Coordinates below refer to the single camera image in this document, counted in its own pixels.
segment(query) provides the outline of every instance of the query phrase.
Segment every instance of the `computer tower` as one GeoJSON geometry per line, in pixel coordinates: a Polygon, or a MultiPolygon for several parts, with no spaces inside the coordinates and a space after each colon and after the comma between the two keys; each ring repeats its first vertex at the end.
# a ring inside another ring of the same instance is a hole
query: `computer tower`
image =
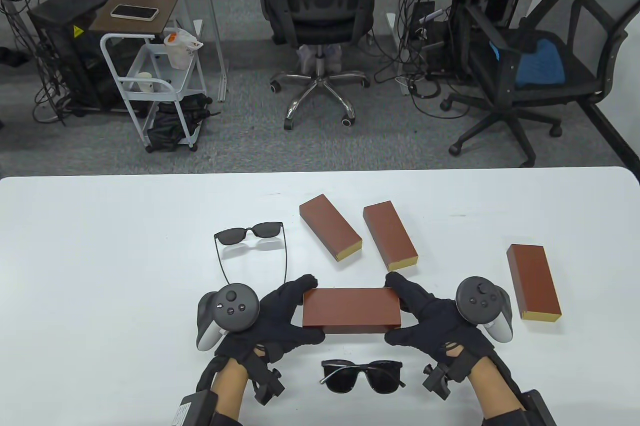
{"type": "MultiPolygon", "coordinates": [[[[77,116],[89,111],[126,111],[100,49],[101,33],[89,31],[99,8],[108,0],[48,0],[29,11],[38,33],[38,55],[57,70],[69,90],[66,109],[77,116]]],[[[143,40],[124,38],[109,46],[118,73],[125,75],[143,40]]],[[[146,102],[134,102],[146,116],[146,102]]]]}

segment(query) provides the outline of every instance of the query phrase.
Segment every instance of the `black glove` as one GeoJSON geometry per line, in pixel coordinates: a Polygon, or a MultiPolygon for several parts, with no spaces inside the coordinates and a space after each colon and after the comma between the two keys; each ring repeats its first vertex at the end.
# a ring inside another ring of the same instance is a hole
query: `black glove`
{"type": "Polygon", "coordinates": [[[447,366],[451,366],[455,360],[447,356],[447,344],[464,346],[478,360],[493,352],[494,346],[489,339],[477,326],[460,316],[455,301],[436,298],[400,273],[388,273],[384,286],[395,291],[403,311],[418,319],[415,326],[387,332],[384,335],[387,343],[418,348],[447,366]]]}
{"type": "Polygon", "coordinates": [[[265,349],[266,361],[275,363],[284,353],[298,346],[322,343],[325,340],[322,330],[291,324],[304,293],[317,286],[318,280],[313,275],[304,275],[272,291],[260,301],[260,314],[253,326],[243,332],[227,334],[215,354],[242,362],[259,345],[265,349]]]}

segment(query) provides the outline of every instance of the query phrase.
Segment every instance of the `sunglasses lens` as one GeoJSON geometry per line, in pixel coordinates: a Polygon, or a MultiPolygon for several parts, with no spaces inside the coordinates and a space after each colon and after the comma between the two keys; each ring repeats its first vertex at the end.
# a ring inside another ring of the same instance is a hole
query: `sunglasses lens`
{"type": "Polygon", "coordinates": [[[395,392],[400,385],[400,368],[393,363],[371,364],[366,370],[366,378],[371,388],[382,395],[395,392]]]}
{"type": "Polygon", "coordinates": [[[237,244],[240,243],[240,241],[242,241],[243,239],[245,239],[245,236],[247,235],[247,232],[245,231],[244,228],[231,228],[230,230],[224,230],[221,231],[217,234],[217,240],[220,241],[220,243],[222,244],[237,244]]]}
{"type": "Polygon", "coordinates": [[[280,223],[260,223],[253,227],[253,234],[260,238],[273,238],[280,234],[280,223]]]}
{"type": "MultiPolygon", "coordinates": [[[[328,376],[340,368],[339,366],[325,366],[324,375],[328,376]]],[[[356,380],[358,380],[358,372],[357,368],[344,368],[331,376],[325,385],[334,393],[348,393],[354,389],[356,380]]]]}

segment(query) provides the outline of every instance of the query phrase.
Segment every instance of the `black trash bag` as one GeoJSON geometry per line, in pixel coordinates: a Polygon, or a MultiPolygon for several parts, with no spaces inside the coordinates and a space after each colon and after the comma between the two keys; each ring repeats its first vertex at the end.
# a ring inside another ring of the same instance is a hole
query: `black trash bag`
{"type": "MultiPolygon", "coordinates": [[[[200,99],[183,101],[180,104],[189,135],[194,134],[198,125],[205,118],[219,115],[219,111],[211,113],[207,105],[200,99]]],[[[176,105],[169,102],[162,102],[158,105],[158,111],[153,120],[153,127],[147,131],[152,150],[174,151],[178,147],[180,140],[185,138],[183,125],[180,123],[180,116],[176,111],[176,105]]]]}

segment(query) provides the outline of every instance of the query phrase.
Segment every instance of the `black sunglasses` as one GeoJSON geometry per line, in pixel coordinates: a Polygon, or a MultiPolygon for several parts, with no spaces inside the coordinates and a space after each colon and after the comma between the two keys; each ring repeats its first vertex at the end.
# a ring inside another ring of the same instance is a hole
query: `black sunglasses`
{"type": "Polygon", "coordinates": [[[326,385],[334,393],[348,393],[356,385],[361,371],[375,392],[387,395],[395,392],[398,386],[406,385],[400,381],[402,363],[397,361],[374,361],[367,365],[357,365],[348,360],[323,361],[324,378],[321,385],[326,385]]]}
{"type": "Polygon", "coordinates": [[[226,283],[229,284],[229,279],[225,273],[225,269],[222,268],[222,260],[220,259],[220,251],[218,250],[218,241],[229,246],[231,244],[238,244],[240,241],[247,237],[247,231],[252,232],[258,238],[274,238],[282,231],[282,237],[284,238],[284,282],[287,280],[287,236],[284,233],[284,224],[280,221],[269,221],[267,223],[258,223],[253,228],[229,228],[228,230],[215,233],[213,240],[215,243],[215,252],[217,253],[217,262],[220,264],[222,275],[226,283]]]}

